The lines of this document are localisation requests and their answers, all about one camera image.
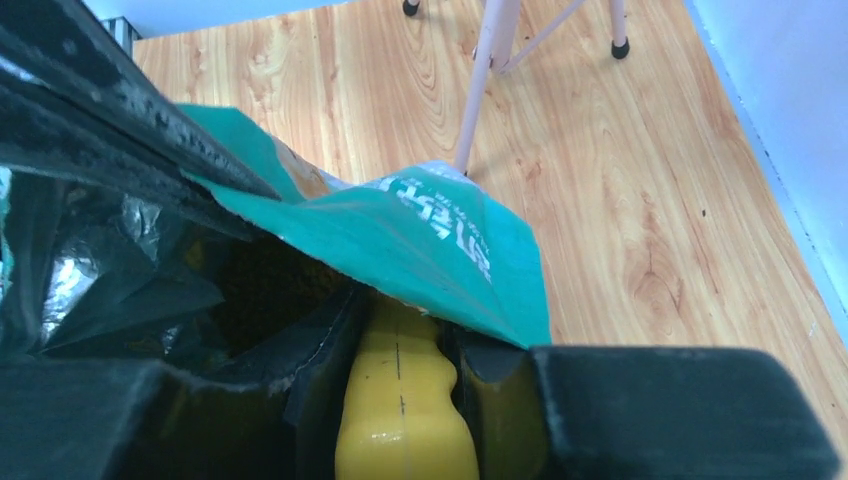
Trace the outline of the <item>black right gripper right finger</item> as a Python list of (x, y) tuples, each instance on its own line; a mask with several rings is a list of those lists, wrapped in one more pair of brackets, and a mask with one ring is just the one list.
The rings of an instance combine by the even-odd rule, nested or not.
[(753, 349), (553, 345), (454, 325), (441, 347), (485, 479), (833, 479), (794, 378)]

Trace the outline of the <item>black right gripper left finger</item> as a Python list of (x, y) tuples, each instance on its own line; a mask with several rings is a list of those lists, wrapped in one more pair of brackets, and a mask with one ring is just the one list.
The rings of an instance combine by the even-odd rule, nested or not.
[(150, 360), (5, 364), (1, 475), (330, 479), (368, 310), (364, 287), (344, 287), (207, 376)]

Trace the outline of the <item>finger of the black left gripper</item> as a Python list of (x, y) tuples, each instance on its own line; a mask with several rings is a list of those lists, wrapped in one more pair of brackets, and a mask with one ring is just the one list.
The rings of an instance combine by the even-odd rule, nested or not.
[(258, 233), (176, 165), (39, 87), (1, 88), (1, 164), (126, 193), (240, 240)]
[(179, 169), (235, 190), (279, 197), (167, 100), (83, 2), (2, 2), (1, 54)]

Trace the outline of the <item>yellow plastic scoop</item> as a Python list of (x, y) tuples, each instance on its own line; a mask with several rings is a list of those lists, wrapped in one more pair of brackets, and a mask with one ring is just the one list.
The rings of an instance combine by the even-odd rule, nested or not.
[(472, 435), (451, 398), (457, 369), (439, 336), (435, 320), (377, 298), (345, 391), (336, 478), (479, 478)]

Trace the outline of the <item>green pet food bag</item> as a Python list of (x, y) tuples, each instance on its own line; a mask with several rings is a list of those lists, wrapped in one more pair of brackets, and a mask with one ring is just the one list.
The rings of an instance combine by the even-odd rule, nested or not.
[[(202, 182), (217, 205), (273, 239), (384, 294), (519, 347), (550, 341), (539, 248), (530, 226), (442, 161), (348, 185), (297, 157), (241, 111), (183, 111), (279, 193), (271, 200)], [(138, 351), (206, 314), (230, 279), (193, 246), (233, 255), (220, 236), (132, 195), (1, 172), (1, 352), (63, 345)]]

